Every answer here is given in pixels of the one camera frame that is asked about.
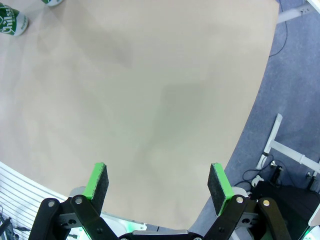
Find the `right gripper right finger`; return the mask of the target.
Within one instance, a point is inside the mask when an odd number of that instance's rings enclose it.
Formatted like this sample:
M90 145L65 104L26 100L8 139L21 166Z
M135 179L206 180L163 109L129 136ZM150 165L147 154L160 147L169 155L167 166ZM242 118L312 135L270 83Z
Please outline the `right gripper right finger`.
M221 164L211 164L207 186L217 219L203 236L205 240L228 240L237 227L247 228L253 240L291 239L275 200L235 194Z

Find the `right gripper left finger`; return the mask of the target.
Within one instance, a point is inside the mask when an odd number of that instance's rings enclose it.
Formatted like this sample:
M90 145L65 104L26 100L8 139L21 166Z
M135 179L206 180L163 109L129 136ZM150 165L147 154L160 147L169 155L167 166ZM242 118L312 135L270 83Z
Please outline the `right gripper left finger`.
M32 225L30 240L65 240L71 229L82 228L91 240L116 240L118 237L101 217L109 186L107 166L96 163L81 194L64 202L45 198Z

